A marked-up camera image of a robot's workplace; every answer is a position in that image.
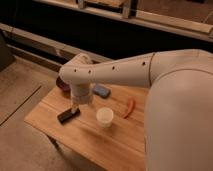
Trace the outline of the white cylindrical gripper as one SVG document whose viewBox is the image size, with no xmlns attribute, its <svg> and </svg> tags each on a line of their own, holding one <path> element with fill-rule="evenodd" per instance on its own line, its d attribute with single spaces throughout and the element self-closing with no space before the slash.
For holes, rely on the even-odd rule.
<svg viewBox="0 0 213 171">
<path fill-rule="evenodd" d="M 88 104 L 92 99 L 91 88 L 89 84 L 71 85 L 72 113 L 79 109 L 79 105 Z"/>
</svg>

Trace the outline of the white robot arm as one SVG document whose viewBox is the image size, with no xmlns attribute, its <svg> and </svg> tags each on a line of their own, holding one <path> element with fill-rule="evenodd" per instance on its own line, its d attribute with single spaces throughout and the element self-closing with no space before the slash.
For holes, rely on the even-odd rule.
<svg viewBox="0 0 213 171">
<path fill-rule="evenodd" d="M 163 51 L 99 64 L 80 53 L 59 75 L 77 104 L 90 100 L 92 83 L 147 87 L 146 171 L 213 171 L 213 53 Z"/>
</svg>

